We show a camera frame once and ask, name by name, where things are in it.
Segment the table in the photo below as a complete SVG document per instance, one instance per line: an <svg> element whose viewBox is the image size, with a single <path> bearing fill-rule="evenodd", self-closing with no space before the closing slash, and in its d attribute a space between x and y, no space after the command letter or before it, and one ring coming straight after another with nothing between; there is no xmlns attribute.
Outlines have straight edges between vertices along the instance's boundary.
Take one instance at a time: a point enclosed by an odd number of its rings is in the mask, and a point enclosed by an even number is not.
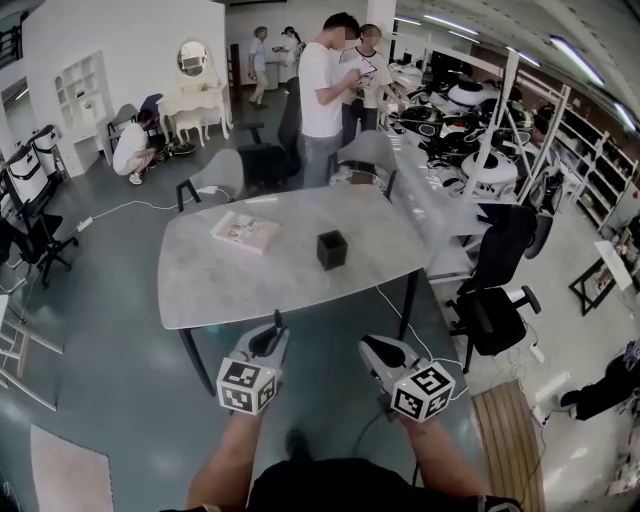
<svg viewBox="0 0 640 512"><path fill-rule="evenodd" d="M160 116L160 126L164 132L165 142L169 144L169 130L165 116L171 118L178 112L196 110L199 108L214 109L220 112L220 124L225 139L229 138L229 130L233 129L233 124L229 120L227 109L224 104L224 86L212 87L202 91L183 91L180 94L169 94L158 100L158 114Z"/></svg>
<svg viewBox="0 0 640 512"><path fill-rule="evenodd" d="M228 212L277 222L267 252L216 241L210 231ZM344 266L325 272L317 236L340 230ZM425 251L411 225L370 185L298 190L235 202L173 219L158 266L158 301L165 329L178 330L207 391L215 390L191 330L293 311L408 275L399 338L404 337Z"/></svg>
<svg viewBox="0 0 640 512"><path fill-rule="evenodd" d="M622 291L633 283L622 258L618 256L611 242L605 240L602 242L594 242L594 245L598 253L600 253L600 258L569 285L569 289L580 298L582 316L585 316L589 311L596 309L602 304L602 301L611 293L616 283ZM591 299L585 290L585 283L591 276L599 272L603 265L607 266L613 278L595 299Z"/></svg>

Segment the white vanity table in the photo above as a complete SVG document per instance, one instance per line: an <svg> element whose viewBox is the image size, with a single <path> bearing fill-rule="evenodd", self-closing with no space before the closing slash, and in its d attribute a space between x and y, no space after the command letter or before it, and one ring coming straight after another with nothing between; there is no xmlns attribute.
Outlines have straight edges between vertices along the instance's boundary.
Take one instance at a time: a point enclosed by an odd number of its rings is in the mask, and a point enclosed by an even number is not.
<svg viewBox="0 0 640 512"><path fill-rule="evenodd" d="M178 52L178 87L172 93L164 95L158 101L160 125L164 131L167 144L169 143L169 129L166 118L170 119L171 130L176 132L176 122L173 116L179 112L191 112L197 109L217 109L220 114L220 124L224 138L229 138L228 129L232 129L230 110L225 102L226 84L222 83L208 56L204 45L198 42L187 42Z"/></svg>

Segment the ceiling light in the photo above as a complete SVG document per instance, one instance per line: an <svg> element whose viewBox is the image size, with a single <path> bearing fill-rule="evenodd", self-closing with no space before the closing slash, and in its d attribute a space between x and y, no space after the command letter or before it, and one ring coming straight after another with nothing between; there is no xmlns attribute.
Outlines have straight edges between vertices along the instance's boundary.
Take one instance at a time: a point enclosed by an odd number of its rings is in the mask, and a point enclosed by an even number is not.
<svg viewBox="0 0 640 512"><path fill-rule="evenodd" d="M404 16L396 16L393 19L397 20L397 21L404 21L405 23L411 23L412 25L422 25L422 23L420 23L418 20L414 20L414 19L411 19L411 18L405 18Z"/></svg>
<svg viewBox="0 0 640 512"><path fill-rule="evenodd" d="M453 34L454 36L461 37L462 39L466 39L467 41L471 41L472 43L481 44L480 41L476 41L475 39L471 39L469 36L465 36L464 34L458 34L453 30L449 30L449 34Z"/></svg>
<svg viewBox="0 0 640 512"><path fill-rule="evenodd" d="M615 103L614 105L616 106L616 110L618 111L618 114L620 114L620 117L625 122L625 124L633 131L635 131L636 125L634 124L633 119L631 119L631 116L629 116L629 114L627 113L626 109L622 105L620 105L620 103Z"/></svg>
<svg viewBox="0 0 640 512"><path fill-rule="evenodd" d="M587 76L591 79L592 82L595 82L600 87L604 87L604 81L598 73L596 73L587 62L578 55L578 53L567 43L564 39L559 37L552 37L551 42L553 45L564 53L567 57L569 57L582 71L584 71Z"/></svg>
<svg viewBox="0 0 640 512"><path fill-rule="evenodd" d="M14 101L18 101L20 98L22 98L25 94L27 94L29 92L29 88L27 87L24 91L22 91L20 94L18 94L16 96L16 99Z"/></svg>
<svg viewBox="0 0 640 512"><path fill-rule="evenodd" d="M524 60L529 61L530 64L533 64L536 67L540 67L540 64L538 64L538 62L536 62L535 60L533 60L531 57L528 57L527 55L525 55L522 52L518 52L520 54L520 57L522 57Z"/></svg>
<svg viewBox="0 0 640 512"><path fill-rule="evenodd" d="M436 18L435 16L431 16L429 14L424 15L425 18L428 18L433 21L437 21L439 23L444 23L445 25L449 25L450 27L457 28L458 30L462 30L463 32L468 32L469 34L478 35L475 30L471 30L470 28L461 27L460 25L456 25L455 23L451 23L450 21L443 20L442 18Z"/></svg>

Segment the gray marble table top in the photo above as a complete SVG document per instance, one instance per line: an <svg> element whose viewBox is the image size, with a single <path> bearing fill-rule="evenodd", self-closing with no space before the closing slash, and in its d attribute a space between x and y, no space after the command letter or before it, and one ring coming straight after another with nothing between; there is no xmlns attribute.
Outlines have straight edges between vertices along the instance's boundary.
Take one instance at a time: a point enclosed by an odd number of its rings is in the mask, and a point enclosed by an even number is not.
<svg viewBox="0 0 640 512"><path fill-rule="evenodd" d="M277 222L260 255L214 240L227 211ZM338 229L349 248L325 271L317 236ZM370 185L285 192L173 219L158 267L162 325L186 329L312 306L391 281L424 266L424 246L396 207Z"/></svg>

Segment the floor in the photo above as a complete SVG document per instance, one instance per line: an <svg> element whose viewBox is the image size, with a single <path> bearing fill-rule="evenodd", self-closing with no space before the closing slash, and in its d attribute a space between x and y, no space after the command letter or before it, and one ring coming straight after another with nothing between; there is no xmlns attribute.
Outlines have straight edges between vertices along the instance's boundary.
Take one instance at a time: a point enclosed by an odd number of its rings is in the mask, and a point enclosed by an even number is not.
<svg viewBox="0 0 640 512"><path fill-rule="evenodd" d="M530 405L555 377L568 372L570 380L562 390L599 380L606 365L636 335L634 320L613 292L597 310L580 314L579 299L567 286L598 258L593 246L598 241L590 221L572 204L565 204L556 216L547 245L533 260L523 260L507 290L529 285L542 312L521 310L531 328L516 347L495 358L474 355L467 375L472 395L518 377ZM441 305L455 294L457 286L435 286ZM445 308L448 320L455 319ZM528 347L538 339L545 354L539 364ZM466 338L456 338L460 360L466 353ZM555 408L553 397L543 399L543 409ZM575 422L566 414L553 414L544 428L547 449L542 459L548 510L566 510L581 500L602 496L614 474L616 447L629 432L626 415L607 411L588 422Z"/></svg>
<svg viewBox="0 0 640 512"><path fill-rule="evenodd" d="M275 137L284 95L268 93L264 111L238 111L240 119L264 121L266 140ZM133 187L104 162L61 187L48 209L64 215L60 236L87 217L132 200L168 207L175 185L200 170L225 145L215 131L211 143L189 159L173 159ZM234 130L228 145L249 142ZM25 381L48 400L52 413L15 389L0 389L0 470L23 511L38 510L31 476L29 426L38 426L109 456L116 511L182 507L188 483L216 446L228 420L201 386L176 333L165 331L157 305L157 266L163 232L175 210L134 204L96 218L66 256L73 269L54 267L51 286L35 283L28 324L65 347L59 356L33 345ZM3 270L3 283L14 279ZM382 286L394 304L404 280ZM12 298L23 304L29 287ZM256 474L284 456L283 438L301 425L318 457L353 454L364 425L378 413L377 389L360 362L357 341L367 333L394 336L398 318L376 290L284 315L292 341L285 386L265 418ZM215 374L240 333L259 322L215 333L194 332L205 365ZM419 283L413 324L429 340L435 357L454 358L453 344L426 280ZM415 340L407 341L416 344ZM452 374L461 378L458 370ZM465 455L482 471L484 456L471 418L468 395L452 404L442 421ZM409 479L413 458L398 424L375 422L358 455Z"/></svg>

